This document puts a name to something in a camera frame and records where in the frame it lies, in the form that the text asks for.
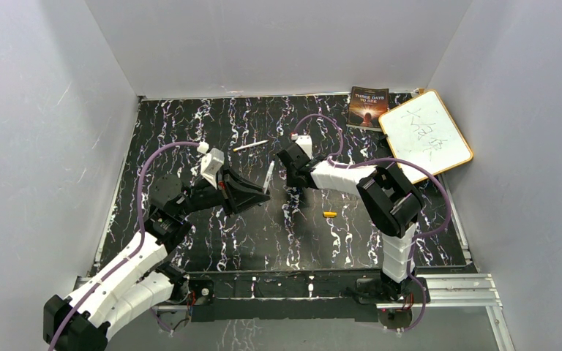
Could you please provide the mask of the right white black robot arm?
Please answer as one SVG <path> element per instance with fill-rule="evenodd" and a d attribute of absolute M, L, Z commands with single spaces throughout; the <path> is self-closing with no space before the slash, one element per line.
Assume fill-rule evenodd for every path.
<path fill-rule="evenodd" d="M 331 190 L 359 197 L 372 223 L 381 232 L 383 263 L 380 281 L 358 287 L 362 298 L 403 302 L 412 292 L 410 274 L 413 237 L 424 201 L 394 162 L 350 168 L 335 167 L 322 157 L 312 158 L 292 145 L 277 153 L 290 187 Z"/>

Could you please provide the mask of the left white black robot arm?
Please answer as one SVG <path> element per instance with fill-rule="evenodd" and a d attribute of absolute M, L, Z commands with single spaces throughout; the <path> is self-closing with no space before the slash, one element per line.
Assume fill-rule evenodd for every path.
<path fill-rule="evenodd" d="M 267 188 L 227 166 L 194 186 L 177 175 L 156 179 L 149 189 L 145 231 L 85 285 L 45 303 L 44 341 L 51 350 L 105 350 L 125 325 L 153 306 L 183 303 L 192 295 L 189 279 L 171 267 L 168 256 L 192 228 L 186 217 L 218 206 L 227 215 L 240 214 L 269 198 Z"/>

